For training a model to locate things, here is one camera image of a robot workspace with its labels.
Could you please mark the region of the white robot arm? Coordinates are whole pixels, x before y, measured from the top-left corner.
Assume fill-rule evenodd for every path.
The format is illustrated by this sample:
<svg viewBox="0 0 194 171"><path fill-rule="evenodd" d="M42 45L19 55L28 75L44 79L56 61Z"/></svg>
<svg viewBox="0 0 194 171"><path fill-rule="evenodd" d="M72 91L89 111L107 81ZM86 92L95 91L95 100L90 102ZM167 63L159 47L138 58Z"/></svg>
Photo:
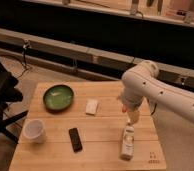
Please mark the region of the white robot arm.
<svg viewBox="0 0 194 171"><path fill-rule="evenodd" d="M125 71L121 77L122 104L134 111L146 97L161 103L194 124L194 93L159 81L158 74L159 68L151 60L143 60Z"/></svg>

